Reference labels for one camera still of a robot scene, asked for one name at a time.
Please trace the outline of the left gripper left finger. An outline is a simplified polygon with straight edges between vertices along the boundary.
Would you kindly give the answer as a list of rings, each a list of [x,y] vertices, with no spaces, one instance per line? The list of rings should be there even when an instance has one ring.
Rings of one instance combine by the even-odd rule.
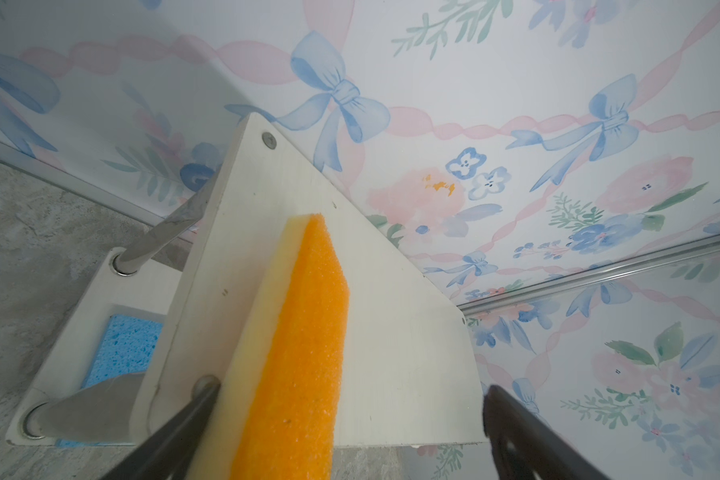
[[[218,379],[199,379],[192,400],[102,479],[184,479],[219,391]]]

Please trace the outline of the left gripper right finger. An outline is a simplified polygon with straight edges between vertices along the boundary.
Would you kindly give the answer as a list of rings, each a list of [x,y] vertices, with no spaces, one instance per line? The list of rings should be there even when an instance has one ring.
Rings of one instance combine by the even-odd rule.
[[[499,385],[484,395],[482,422],[501,480],[607,479]]]

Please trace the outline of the blue sponge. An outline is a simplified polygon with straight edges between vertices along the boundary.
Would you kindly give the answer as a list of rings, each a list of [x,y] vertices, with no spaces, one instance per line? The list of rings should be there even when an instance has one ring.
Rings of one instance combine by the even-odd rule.
[[[163,324],[123,314],[112,315],[100,339],[87,375],[81,384],[85,390],[102,382],[128,374],[143,374],[151,361]],[[59,439],[58,448],[81,448],[87,446],[129,445],[130,413],[133,395],[120,403],[124,410],[115,416],[115,440],[78,442]]]

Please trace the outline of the orange sponge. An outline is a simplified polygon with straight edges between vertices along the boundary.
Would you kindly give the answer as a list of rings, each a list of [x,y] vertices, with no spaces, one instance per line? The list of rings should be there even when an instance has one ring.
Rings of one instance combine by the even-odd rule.
[[[290,218],[188,478],[330,477],[349,304],[324,217]]]

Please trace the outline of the white two-tier metal shelf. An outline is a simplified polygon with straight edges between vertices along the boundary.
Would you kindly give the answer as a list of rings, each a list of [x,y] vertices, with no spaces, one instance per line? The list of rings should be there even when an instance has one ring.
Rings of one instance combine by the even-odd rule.
[[[126,442],[138,443],[222,377],[286,221],[325,218],[350,288],[339,447],[478,443],[482,389],[461,311],[275,127],[237,128],[204,188],[186,265],[148,261],[124,277],[105,259],[13,415],[13,445],[53,445],[47,420],[77,393],[116,314],[161,324],[146,371],[104,389]]]

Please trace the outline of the right aluminium frame post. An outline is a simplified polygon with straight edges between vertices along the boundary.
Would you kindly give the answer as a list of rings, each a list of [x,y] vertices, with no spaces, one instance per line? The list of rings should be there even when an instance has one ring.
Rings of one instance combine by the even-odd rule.
[[[645,273],[675,263],[683,263],[699,257],[720,253],[720,234],[708,236],[679,246],[659,250],[654,253],[610,263],[595,269],[568,275],[559,279],[545,281],[514,292],[496,295],[459,305],[465,316],[483,311],[498,309],[539,297],[551,296],[561,292],[589,287],[594,284],[620,280],[628,276]]]

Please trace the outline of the aluminium frame post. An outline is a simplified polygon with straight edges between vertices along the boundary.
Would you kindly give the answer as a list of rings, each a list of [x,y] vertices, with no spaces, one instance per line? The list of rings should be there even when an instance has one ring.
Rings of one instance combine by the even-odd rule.
[[[498,309],[539,297],[551,296],[561,292],[589,287],[594,284],[620,280],[628,276],[645,273],[675,263],[683,263],[699,257],[720,253],[720,234],[708,236],[679,246],[659,250],[654,253],[610,263],[595,269],[568,275],[559,279],[545,281],[514,292],[496,295],[459,305],[465,316],[483,311]]]
[[[156,225],[162,220],[161,216],[153,214],[147,209],[79,180],[32,155],[26,155],[24,151],[16,149],[10,141],[7,143],[0,141],[0,163],[148,225]]]

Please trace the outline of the left aluminium frame post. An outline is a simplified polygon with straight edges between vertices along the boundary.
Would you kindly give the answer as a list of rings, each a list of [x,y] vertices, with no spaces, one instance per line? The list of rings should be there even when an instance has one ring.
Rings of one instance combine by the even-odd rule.
[[[24,151],[16,149],[10,141],[7,143],[0,141],[0,163],[148,225],[156,225],[162,220],[161,216],[153,214],[147,209],[79,180],[32,155],[26,155]]]

